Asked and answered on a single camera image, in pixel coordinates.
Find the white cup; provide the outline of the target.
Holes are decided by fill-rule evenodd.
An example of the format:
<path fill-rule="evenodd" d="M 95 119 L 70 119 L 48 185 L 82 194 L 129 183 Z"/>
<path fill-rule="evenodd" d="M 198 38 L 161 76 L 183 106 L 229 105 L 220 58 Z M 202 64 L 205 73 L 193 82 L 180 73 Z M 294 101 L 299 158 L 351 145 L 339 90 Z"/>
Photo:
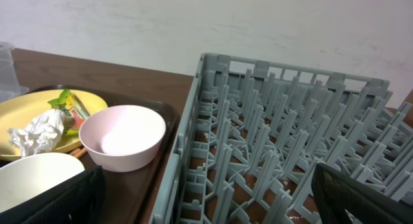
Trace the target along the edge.
<path fill-rule="evenodd" d="M 1 167 L 1 212 L 80 174 L 82 162 L 69 154 L 28 156 Z"/>

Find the wooden chopstick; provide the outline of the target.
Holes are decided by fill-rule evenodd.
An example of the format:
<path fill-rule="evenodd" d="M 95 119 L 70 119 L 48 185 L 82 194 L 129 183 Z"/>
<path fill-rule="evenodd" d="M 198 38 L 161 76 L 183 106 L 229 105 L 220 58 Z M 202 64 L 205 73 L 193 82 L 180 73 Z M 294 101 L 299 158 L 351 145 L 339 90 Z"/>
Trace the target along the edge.
<path fill-rule="evenodd" d="M 82 158 L 87 153 L 87 149 L 83 148 L 76 148 L 75 150 L 71 151 L 70 155 L 74 156 L 77 159 Z"/>

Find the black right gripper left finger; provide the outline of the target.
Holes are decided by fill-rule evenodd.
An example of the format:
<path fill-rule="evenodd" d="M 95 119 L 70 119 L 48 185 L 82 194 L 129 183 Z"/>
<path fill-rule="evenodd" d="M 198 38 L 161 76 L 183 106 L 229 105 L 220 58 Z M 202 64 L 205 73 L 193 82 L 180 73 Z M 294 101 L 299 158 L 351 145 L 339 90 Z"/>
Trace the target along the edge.
<path fill-rule="evenodd" d="M 1 224 L 99 222 L 106 197 L 106 179 L 96 166 L 1 213 Z"/>

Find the white tissue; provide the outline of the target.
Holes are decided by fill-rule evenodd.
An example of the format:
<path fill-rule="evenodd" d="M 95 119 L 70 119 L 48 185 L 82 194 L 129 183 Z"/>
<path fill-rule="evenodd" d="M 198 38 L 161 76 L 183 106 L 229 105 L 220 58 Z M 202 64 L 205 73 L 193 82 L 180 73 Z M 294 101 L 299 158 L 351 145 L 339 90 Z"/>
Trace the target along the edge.
<path fill-rule="evenodd" d="M 49 152 L 64 133 L 65 113 L 50 109 L 33 118 L 25 128 L 10 128 L 10 144 L 20 150 L 21 157 Z"/>

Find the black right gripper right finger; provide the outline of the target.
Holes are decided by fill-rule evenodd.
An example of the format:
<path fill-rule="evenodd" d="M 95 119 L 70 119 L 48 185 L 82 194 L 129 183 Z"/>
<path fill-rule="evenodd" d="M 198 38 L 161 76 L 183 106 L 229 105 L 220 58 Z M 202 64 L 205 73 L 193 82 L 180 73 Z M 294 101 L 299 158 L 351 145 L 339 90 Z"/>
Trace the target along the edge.
<path fill-rule="evenodd" d="M 352 214 L 362 223 L 412 224 L 412 208 L 318 163 L 311 188 L 314 202 L 323 223 L 349 224 Z"/>

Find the clear plastic bin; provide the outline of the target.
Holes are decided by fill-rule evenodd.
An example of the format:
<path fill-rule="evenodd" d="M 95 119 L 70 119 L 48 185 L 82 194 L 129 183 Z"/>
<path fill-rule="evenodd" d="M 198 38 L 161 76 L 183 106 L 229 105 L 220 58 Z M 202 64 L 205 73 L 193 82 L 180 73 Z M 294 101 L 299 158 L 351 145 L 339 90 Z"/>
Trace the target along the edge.
<path fill-rule="evenodd" d="M 21 96 L 29 91 L 27 87 L 22 87 L 19 82 L 14 68 L 12 50 L 14 45 L 7 42 L 1 42 L 1 61 L 0 61 L 0 99 L 1 102 Z"/>

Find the dark brown serving tray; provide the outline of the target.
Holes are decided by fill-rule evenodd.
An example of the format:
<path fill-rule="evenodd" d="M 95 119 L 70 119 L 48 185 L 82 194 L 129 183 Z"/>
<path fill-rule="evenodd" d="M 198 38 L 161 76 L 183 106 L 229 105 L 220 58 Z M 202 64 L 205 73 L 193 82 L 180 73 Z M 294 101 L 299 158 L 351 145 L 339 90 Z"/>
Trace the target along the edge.
<path fill-rule="evenodd" d="M 118 105 L 142 106 L 156 111 L 165 120 L 166 134 L 155 158 L 149 164 L 130 172 L 111 172 L 103 169 L 106 179 L 106 197 L 98 223 L 133 223 L 140 212 L 149 186 L 159 172 L 159 162 L 177 126 L 179 114 L 175 108 L 164 102 L 100 90 L 86 92 L 102 97 L 108 108 Z M 85 168 L 84 171 L 99 166 L 94 163 L 88 152 L 85 158 L 79 160 Z"/>

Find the grey dishwasher rack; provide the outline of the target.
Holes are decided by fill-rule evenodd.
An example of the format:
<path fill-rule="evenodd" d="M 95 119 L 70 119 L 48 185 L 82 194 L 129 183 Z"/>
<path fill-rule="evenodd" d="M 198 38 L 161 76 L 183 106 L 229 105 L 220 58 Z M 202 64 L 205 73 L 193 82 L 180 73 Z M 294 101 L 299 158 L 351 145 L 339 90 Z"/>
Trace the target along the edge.
<path fill-rule="evenodd" d="M 201 55 L 151 223 L 320 223 L 326 163 L 412 203 L 412 110 L 384 79 Z"/>

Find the pink bowl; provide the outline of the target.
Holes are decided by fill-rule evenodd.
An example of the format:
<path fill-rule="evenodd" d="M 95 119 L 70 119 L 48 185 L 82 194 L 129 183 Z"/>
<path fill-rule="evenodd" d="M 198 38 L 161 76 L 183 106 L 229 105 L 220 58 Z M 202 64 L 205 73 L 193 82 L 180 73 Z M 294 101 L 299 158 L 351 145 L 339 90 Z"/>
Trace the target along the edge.
<path fill-rule="evenodd" d="M 88 117 L 79 139 L 96 165 L 111 172 L 130 172 L 155 158 L 165 134 L 165 120 L 156 111 L 118 105 Z"/>

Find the green yellow snack wrapper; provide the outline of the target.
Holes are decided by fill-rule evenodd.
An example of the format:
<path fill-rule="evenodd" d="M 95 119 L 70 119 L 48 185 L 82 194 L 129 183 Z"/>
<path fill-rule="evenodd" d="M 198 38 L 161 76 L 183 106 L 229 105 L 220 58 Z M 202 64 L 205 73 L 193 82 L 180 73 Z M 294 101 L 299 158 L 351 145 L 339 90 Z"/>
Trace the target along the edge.
<path fill-rule="evenodd" d="M 90 116 L 80 99 L 67 88 L 58 98 L 48 101 L 48 104 L 65 113 L 64 135 L 66 136 L 78 135 L 81 125 Z"/>

